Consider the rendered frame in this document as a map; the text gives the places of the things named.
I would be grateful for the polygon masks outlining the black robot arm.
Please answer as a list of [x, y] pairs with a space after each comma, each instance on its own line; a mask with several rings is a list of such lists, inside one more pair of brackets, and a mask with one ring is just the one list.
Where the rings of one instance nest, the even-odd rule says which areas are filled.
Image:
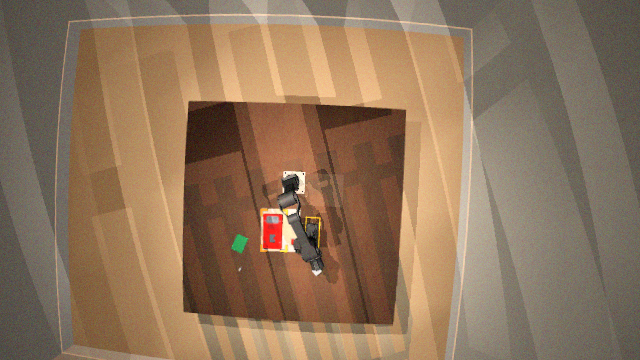
[[[299, 177], [296, 174], [286, 175], [281, 178], [281, 182], [284, 193], [277, 197], [277, 203], [279, 210], [286, 216], [287, 222], [291, 225], [296, 236], [296, 239], [293, 239], [293, 250], [296, 254], [300, 253], [304, 262], [310, 263], [312, 271], [320, 271], [324, 267], [321, 259], [322, 252], [317, 244], [308, 238], [299, 215], [301, 204], [296, 193], [299, 190]], [[287, 216], [283, 209], [294, 204], [297, 204], [296, 213]]]

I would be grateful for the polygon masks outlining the green flat rectangular patch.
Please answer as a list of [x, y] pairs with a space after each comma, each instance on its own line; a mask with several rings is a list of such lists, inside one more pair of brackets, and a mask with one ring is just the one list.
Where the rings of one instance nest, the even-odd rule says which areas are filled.
[[245, 248], [245, 244], [247, 242], [248, 238], [241, 236], [240, 234], [237, 235], [231, 249], [236, 250], [240, 253], [243, 252], [244, 248]]

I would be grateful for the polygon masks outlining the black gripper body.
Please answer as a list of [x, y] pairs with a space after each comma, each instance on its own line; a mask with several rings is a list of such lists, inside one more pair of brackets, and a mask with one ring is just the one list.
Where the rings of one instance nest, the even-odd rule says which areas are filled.
[[318, 232], [318, 224], [307, 223], [306, 224], [306, 232], [307, 236], [311, 241], [314, 241], [317, 244], [317, 238], [315, 238], [315, 232]]

